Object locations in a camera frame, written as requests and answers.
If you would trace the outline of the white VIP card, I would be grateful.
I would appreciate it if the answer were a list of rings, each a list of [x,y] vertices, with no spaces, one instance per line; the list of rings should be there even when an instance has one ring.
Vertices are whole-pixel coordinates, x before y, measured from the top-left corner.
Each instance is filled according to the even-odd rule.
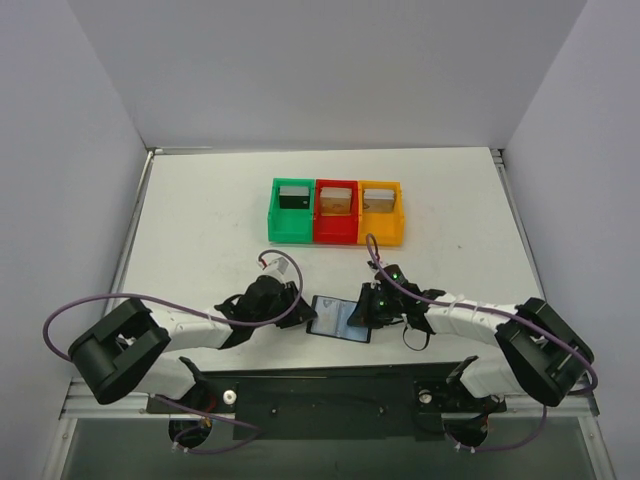
[[[339,313],[339,300],[320,297],[316,303],[317,319],[314,323],[314,331],[318,334],[333,335],[336,332]]]

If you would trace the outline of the black leather card holder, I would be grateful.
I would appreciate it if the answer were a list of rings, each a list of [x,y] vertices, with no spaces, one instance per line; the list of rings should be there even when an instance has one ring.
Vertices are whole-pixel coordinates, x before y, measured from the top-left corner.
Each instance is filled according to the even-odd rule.
[[[320,297],[327,297],[321,295],[315,295],[312,300],[312,308],[316,311],[316,303]],[[338,340],[350,341],[361,344],[368,344],[371,340],[371,330],[369,328],[362,327],[350,327],[347,325],[347,320],[356,307],[356,302],[351,300],[342,300],[334,297],[328,297],[339,300],[340,313],[338,319],[338,325],[336,332],[333,335],[318,334],[314,331],[314,323],[316,319],[309,322],[306,327],[306,333],[309,335],[316,335],[326,338],[333,338]]]

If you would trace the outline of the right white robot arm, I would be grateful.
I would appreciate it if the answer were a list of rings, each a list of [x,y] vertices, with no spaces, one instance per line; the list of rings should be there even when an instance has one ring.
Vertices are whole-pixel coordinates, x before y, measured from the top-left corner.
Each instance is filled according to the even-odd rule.
[[[453,335],[500,350],[495,358],[471,355],[448,381],[474,397],[526,394],[558,406],[594,362],[592,350],[543,299],[515,305],[471,301],[443,290],[422,290],[396,264],[361,286],[347,323],[380,329],[395,322],[428,337]]]

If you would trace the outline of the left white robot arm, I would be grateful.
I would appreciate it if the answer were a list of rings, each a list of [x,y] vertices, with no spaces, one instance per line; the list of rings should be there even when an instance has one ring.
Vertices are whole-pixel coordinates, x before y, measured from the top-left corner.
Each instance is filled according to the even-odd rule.
[[[193,361],[172,359],[170,352],[228,350],[248,341],[258,323],[275,318],[275,326],[286,329],[317,318],[294,282],[273,275],[259,276],[244,293],[214,309],[222,322],[126,300],[77,338],[68,355],[102,405],[134,391],[179,400],[202,375]]]

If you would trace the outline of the black card stack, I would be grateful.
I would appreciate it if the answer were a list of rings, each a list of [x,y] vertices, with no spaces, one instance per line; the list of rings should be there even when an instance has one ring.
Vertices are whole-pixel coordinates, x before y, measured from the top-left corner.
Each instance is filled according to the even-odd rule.
[[[281,185],[278,188],[278,204],[283,210],[308,210],[310,188],[304,185]]]

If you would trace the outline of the brown card stack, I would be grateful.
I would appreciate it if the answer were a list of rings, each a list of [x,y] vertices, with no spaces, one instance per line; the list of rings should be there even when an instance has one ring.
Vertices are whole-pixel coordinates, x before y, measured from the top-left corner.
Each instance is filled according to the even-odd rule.
[[[352,190],[344,187],[322,187],[319,202],[322,215],[349,215],[351,213]]]

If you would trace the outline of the green plastic bin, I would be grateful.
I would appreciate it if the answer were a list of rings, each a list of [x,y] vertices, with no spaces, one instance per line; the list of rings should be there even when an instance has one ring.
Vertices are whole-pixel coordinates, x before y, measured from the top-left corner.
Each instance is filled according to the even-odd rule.
[[[278,204],[281,185],[304,185],[310,188],[308,210],[283,210]],[[281,244],[311,244],[313,241],[315,180],[303,178],[274,178],[267,215],[268,240]]]

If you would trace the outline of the orange plastic bin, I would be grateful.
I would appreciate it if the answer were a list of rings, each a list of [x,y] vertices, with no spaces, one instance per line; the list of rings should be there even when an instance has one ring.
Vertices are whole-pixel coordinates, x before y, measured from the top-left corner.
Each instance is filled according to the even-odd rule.
[[[387,200],[374,200],[374,206],[365,198],[367,192],[385,190],[391,192]],[[405,214],[402,188],[399,182],[358,181],[359,224],[357,243],[364,245],[366,235],[371,233],[381,246],[398,247],[403,244]]]

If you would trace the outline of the red plastic bin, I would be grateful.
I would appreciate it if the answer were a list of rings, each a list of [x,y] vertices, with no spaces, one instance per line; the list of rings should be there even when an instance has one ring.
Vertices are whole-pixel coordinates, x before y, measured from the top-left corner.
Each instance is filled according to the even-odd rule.
[[[355,245],[360,221],[359,185],[355,180],[317,179],[313,241]]]

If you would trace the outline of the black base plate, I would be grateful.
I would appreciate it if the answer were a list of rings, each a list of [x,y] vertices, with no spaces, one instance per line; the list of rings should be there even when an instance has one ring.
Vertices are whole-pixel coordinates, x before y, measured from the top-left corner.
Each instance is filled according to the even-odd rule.
[[[454,363],[202,372],[175,406],[157,399],[153,414],[190,408],[231,414],[236,440],[440,440],[443,417],[476,440],[488,417],[506,409],[496,395],[477,399],[454,382]]]

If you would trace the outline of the aluminium frame rail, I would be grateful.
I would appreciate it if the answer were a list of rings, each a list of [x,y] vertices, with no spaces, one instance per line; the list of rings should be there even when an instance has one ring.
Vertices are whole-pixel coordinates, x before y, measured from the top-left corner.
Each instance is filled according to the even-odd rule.
[[[146,191],[152,173],[155,155],[156,151],[154,149],[147,151],[146,160],[136,188],[133,211],[127,226],[124,242],[119,253],[116,269],[109,287],[109,293],[121,293],[123,291],[123,285],[126,280],[128,264],[146,198]]]

